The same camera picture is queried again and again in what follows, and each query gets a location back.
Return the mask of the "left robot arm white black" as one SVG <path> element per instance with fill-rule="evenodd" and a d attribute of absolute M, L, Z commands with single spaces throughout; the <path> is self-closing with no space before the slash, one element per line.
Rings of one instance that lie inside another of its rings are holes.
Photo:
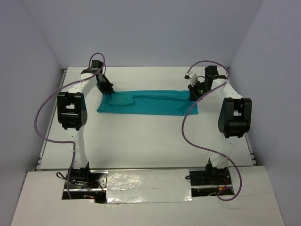
<path fill-rule="evenodd" d="M 85 153 L 84 126 L 88 120 L 85 97 L 92 88 L 97 87 L 103 95 L 114 93 L 113 84 L 106 78 L 105 63 L 93 60 L 81 72 L 80 81 L 65 92 L 57 94 L 58 122 L 72 142 L 72 160 L 68 170 L 68 183 L 88 187 L 92 183 L 89 161 Z"/>

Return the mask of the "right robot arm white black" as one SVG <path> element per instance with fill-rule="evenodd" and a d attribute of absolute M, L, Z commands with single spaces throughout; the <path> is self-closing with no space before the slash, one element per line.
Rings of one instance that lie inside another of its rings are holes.
<path fill-rule="evenodd" d="M 209 158 L 202 177 L 197 173 L 189 176 L 191 183 L 204 179 L 209 184 L 226 181 L 229 160 L 237 142 L 247 133 L 251 126 L 252 101 L 238 94 L 231 86 L 226 75 L 220 75 L 217 66 L 210 65 L 205 68 L 204 81 L 200 82 L 195 72 L 189 71 L 184 76 L 190 81 L 188 89 L 190 100 L 195 102 L 199 98 L 213 91 L 222 101 L 218 118 L 218 130 L 224 138 L 218 153 Z"/>

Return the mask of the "teal t shirt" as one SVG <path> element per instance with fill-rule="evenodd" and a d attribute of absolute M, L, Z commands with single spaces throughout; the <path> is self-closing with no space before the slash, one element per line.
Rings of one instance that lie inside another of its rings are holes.
<path fill-rule="evenodd" d="M 194 102 L 189 91 L 136 90 L 103 95 L 98 113 L 184 116 Z"/>

